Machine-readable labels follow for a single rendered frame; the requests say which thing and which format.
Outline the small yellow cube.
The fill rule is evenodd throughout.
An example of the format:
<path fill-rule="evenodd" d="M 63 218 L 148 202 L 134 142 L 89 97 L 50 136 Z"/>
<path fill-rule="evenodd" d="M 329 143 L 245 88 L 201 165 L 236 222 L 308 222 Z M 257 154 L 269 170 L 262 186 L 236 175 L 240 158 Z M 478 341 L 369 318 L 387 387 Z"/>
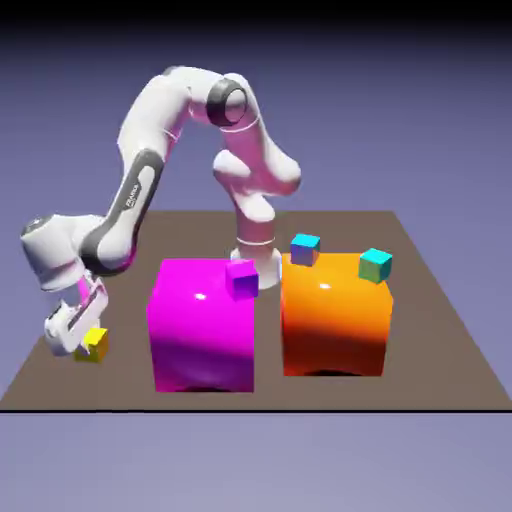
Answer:
<path fill-rule="evenodd" d="M 84 338 L 84 344 L 74 352 L 76 361 L 100 363 L 108 352 L 109 339 L 106 328 L 91 328 Z"/>

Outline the large magenta box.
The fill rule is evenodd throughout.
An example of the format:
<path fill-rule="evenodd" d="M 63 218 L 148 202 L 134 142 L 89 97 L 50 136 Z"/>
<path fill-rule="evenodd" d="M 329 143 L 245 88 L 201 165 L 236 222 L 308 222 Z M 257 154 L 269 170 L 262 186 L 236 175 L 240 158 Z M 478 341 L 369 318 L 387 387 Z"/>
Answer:
<path fill-rule="evenodd" d="M 254 391 L 255 298 L 226 289 L 227 259 L 165 259 L 147 308 L 155 389 Z"/>

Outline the large orange box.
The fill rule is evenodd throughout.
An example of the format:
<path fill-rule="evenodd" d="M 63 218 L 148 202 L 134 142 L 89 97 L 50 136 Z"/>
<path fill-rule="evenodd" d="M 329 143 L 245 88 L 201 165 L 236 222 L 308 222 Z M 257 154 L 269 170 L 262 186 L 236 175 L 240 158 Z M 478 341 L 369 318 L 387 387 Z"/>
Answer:
<path fill-rule="evenodd" d="M 312 266 L 282 255 L 281 340 L 286 376 L 383 373 L 393 297 L 358 275 L 357 253 L 322 253 Z"/>

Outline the small cyan cube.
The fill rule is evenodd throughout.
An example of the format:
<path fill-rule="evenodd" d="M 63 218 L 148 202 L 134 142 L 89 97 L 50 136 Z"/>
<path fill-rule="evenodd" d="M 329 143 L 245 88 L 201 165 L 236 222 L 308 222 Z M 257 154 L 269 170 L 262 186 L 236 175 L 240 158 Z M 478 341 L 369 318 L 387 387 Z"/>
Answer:
<path fill-rule="evenodd" d="M 359 258 L 358 276 L 361 279 L 379 284 L 391 274 L 393 256 L 385 251 L 370 248 Z"/>
<path fill-rule="evenodd" d="M 294 265 L 312 267 L 320 252 L 320 237 L 297 233 L 290 244 L 290 260 Z"/>

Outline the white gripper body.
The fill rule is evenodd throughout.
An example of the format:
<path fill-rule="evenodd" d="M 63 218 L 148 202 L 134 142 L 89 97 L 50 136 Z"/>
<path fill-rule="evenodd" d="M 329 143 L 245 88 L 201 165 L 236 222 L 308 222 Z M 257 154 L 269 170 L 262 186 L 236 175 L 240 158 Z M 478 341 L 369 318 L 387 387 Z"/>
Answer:
<path fill-rule="evenodd" d="M 55 356 L 79 350 L 89 352 L 86 335 L 100 327 L 108 293 L 100 277 L 82 277 L 75 285 L 57 294 L 58 302 L 44 321 L 44 337 Z"/>

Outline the small magenta cube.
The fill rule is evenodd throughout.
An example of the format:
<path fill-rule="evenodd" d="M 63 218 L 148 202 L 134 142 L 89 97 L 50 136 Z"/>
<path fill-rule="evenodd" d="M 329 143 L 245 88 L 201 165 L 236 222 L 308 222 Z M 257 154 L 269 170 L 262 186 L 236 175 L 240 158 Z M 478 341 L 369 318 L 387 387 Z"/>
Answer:
<path fill-rule="evenodd" d="M 231 260 L 225 268 L 226 289 L 234 300 L 251 299 L 259 293 L 259 274 L 253 260 Z"/>

